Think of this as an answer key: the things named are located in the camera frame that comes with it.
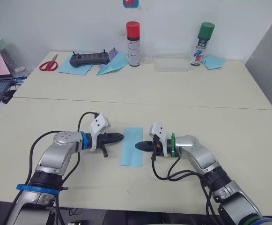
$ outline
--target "can label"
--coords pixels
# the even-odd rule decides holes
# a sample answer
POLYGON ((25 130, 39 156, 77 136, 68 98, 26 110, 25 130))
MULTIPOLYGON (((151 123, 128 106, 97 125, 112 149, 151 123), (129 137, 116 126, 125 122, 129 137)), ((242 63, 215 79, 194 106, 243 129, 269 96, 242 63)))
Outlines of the can label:
POLYGON ((203 54, 206 50, 206 44, 207 40, 206 39, 199 39, 197 45, 195 46, 195 51, 192 55, 192 65, 200 65, 203 54))
POLYGON ((131 66, 140 65, 140 40, 128 42, 128 61, 131 66))

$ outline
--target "spray can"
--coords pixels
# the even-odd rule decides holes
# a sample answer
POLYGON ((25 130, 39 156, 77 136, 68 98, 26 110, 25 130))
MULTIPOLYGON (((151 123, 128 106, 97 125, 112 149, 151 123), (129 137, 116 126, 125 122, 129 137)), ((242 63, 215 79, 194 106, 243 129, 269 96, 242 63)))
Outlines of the spray can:
POLYGON ((193 66, 199 66, 203 57, 203 54, 206 50, 206 44, 208 40, 211 39, 215 25, 210 22, 203 22, 200 26, 198 33, 198 43, 195 46, 195 51, 192 54, 192 63, 193 66))
POLYGON ((128 43, 128 61, 132 67, 140 65, 140 23, 130 21, 126 23, 128 43))

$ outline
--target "green ring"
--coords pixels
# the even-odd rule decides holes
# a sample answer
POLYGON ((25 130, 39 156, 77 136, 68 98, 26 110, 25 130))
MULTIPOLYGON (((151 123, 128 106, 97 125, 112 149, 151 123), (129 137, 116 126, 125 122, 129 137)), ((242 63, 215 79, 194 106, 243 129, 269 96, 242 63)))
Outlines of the green ring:
POLYGON ((259 216, 251 217, 248 220, 246 220, 246 222, 243 225, 249 225, 252 222, 256 221, 257 219, 260 219, 260 217, 259 216))
POLYGON ((171 135, 171 157, 175 157, 175 135, 171 135))

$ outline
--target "purple object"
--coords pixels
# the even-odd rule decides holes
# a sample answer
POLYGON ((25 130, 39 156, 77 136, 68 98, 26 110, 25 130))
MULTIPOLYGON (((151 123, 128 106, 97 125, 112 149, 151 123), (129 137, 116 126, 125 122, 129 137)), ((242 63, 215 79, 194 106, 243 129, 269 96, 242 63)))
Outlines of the purple object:
POLYGON ((118 54, 119 52, 116 50, 116 48, 112 48, 111 51, 109 51, 109 60, 112 61, 112 59, 118 54))

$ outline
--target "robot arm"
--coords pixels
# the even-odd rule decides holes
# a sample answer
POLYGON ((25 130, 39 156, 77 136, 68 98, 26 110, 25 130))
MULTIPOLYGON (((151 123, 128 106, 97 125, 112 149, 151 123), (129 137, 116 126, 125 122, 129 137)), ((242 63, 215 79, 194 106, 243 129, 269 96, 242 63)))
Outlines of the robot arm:
POLYGON ((242 225, 251 218, 262 218, 253 201, 228 177, 218 160, 196 137, 187 135, 175 138, 173 134, 169 139, 165 127, 159 123, 151 127, 149 134, 153 142, 140 142, 135 147, 150 152, 156 148, 157 156, 187 158, 195 171, 206 178, 214 200, 220 203, 218 212, 226 224, 242 225))
POLYGON ((7 225, 33 224, 30 215, 38 214, 46 224, 50 216, 46 207, 52 207, 55 196, 63 188, 62 176, 65 174, 71 156, 85 149, 102 149, 104 157, 108 156, 105 144, 121 141, 124 136, 119 133, 107 134, 110 122, 99 114, 91 123, 90 133, 63 131, 57 133, 53 143, 41 156, 35 172, 28 185, 19 184, 22 193, 10 214, 7 225))

